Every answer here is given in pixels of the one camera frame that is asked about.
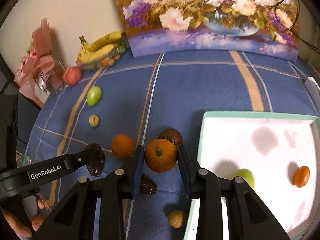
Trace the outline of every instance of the pink bow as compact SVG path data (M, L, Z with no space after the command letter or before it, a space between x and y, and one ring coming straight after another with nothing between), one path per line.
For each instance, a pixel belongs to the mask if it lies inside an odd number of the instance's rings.
M54 69L56 66L51 54L52 42L50 35L49 24L47 19L41 21L41 27L37 28L32 33L36 58L29 58L22 70L17 71L17 76L14 81L19 85L19 92L31 100L35 99L36 79L39 71L44 74ZM62 79L58 78L58 87L63 84Z

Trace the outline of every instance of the floral painting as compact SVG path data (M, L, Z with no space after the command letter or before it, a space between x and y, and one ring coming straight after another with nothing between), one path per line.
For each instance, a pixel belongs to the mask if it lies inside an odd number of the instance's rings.
M291 61L295 0L115 0L134 56L188 49L243 50Z

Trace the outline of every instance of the human hand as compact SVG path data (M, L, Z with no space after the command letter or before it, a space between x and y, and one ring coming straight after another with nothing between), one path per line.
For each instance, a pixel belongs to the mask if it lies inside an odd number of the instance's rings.
M44 203L37 197L37 204L40 209L44 208ZM24 237L31 237L32 233L29 228L27 228L14 214L8 212L7 210L1 209L4 218L7 220L10 227L16 234ZM45 216L42 212L39 212L31 221L31 225L35 231L39 229L45 220Z

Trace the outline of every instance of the beige wall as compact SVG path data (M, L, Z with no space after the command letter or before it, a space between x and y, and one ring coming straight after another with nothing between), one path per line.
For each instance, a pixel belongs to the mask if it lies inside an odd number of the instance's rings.
M79 36L88 42L122 29L113 0L19 0L0 29L0 52L15 73L32 39L31 33L47 17L52 31L53 56L65 67L76 64L80 47ZM309 42L316 42L316 25L301 3L300 35ZM299 56L317 67L320 56L315 55L302 42ZM46 96L37 91L37 96Z

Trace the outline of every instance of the metal screw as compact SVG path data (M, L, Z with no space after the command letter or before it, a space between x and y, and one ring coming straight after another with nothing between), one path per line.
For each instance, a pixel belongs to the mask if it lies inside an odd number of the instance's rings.
M241 184L243 179L241 177L235 177L235 182Z
M198 173L201 175L206 175L208 174L208 171L206 169L199 169Z
M81 177L78 179L79 183L85 183L85 182L87 182L87 180L88 180L88 178L87 178L86 176L81 176Z
M117 170L115 170L115 174L116 175L122 175L122 174L124 174L124 170L123 169L117 169Z

